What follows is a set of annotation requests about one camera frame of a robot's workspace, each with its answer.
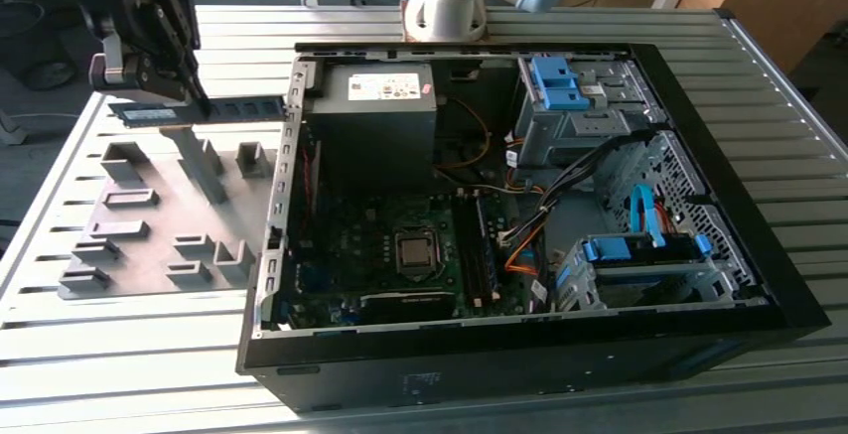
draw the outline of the motherboard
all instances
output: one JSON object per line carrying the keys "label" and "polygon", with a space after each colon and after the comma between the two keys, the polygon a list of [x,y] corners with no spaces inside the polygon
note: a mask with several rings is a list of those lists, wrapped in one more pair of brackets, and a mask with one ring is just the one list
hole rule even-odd
{"label": "motherboard", "polygon": [[522,314],[524,276],[500,270],[500,195],[334,199],[298,252],[282,314],[298,328]]}

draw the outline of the metal worktable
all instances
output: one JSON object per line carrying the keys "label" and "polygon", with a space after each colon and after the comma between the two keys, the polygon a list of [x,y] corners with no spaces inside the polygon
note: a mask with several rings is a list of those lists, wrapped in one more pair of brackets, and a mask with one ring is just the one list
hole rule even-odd
{"label": "metal worktable", "polygon": [[[400,34],[395,9],[200,7],[199,18],[200,74],[214,96],[286,93],[298,41],[394,41]],[[0,264],[0,430],[844,432],[848,153],[819,116],[735,21],[712,12],[495,10],[491,22],[504,41],[659,46],[834,326],[674,384],[299,418],[234,370],[243,291],[58,297],[104,184],[107,143],[164,144],[152,130],[126,130],[95,95]],[[202,131],[216,148],[248,133],[270,147],[279,140],[278,124]]]}

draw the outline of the blue plastic tab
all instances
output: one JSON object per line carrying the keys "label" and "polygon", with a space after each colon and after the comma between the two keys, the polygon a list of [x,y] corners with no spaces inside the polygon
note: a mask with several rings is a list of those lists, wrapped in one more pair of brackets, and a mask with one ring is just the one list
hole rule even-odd
{"label": "blue plastic tab", "polygon": [[591,240],[588,242],[583,242],[583,252],[586,252],[586,259],[590,262],[598,260],[598,250],[595,249],[595,245]]}
{"label": "blue plastic tab", "polygon": [[711,244],[711,240],[704,234],[699,233],[695,236],[695,244],[699,247],[699,250],[702,250],[702,255],[704,255],[706,257],[708,257],[711,253],[714,253],[714,245]]}
{"label": "blue plastic tab", "polygon": [[631,193],[631,232],[642,232],[639,220],[639,205],[646,212],[646,232],[654,238],[655,246],[666,246],[666,237],[663,236],[663,228],[660,226],[660,214],[654,206],[654,192],[648,185],[636,184]]}
{"label": "blue plastic tab", "polygon": [[602,260],[630,260],[631,249],[624,237],[596,238],[594,240]]}
{"label": "blue plastic tab", "polygon": [[571,71],[563,57],[534,57],[532,77],[544,109],[588,109],[590,100],[578,88],[578,73]]}
{"label": "blue plastic tab", "polygon": [[566,283],[566,279],[568,278],[568,275],[571,275],[571,267],[566,267],[564,270],[560,272],[559,276],[556,277],[556,289],[559,289],[563,283]]}

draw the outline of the floor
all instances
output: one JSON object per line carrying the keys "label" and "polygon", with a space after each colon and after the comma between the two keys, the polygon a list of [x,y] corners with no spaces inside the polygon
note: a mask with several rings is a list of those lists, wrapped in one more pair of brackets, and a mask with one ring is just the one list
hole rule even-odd
{"label": "floor", "polygon": [[[356,0],[358,4],[396,5],[399,0]],[[300,0],[196,0],[198,4],[298,5]],[[347,0],[320,0],[343,5]],[[28,91],[0,71],[0,110],[16,117],[30,137],[22,146],[0,146],[0,251],[14,235],[14,221],[20,220],[36,196],[71,128],[75,116],[91,96],[88,65],[100,43],[84,26],[62,31],[66,48],[79,66],[75,80],[50,91]],[[848,46],[838,48],[826,39],[814,49],[791,79],[838,133],[848,136]]]}

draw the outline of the power supply label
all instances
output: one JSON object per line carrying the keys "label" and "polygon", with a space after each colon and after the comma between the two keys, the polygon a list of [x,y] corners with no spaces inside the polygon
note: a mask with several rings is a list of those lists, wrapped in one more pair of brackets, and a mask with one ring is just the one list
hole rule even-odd
{"label": "power supply label", "polygon": [[347,99],[420,99],[419,73],[359,73],[347,80]]}

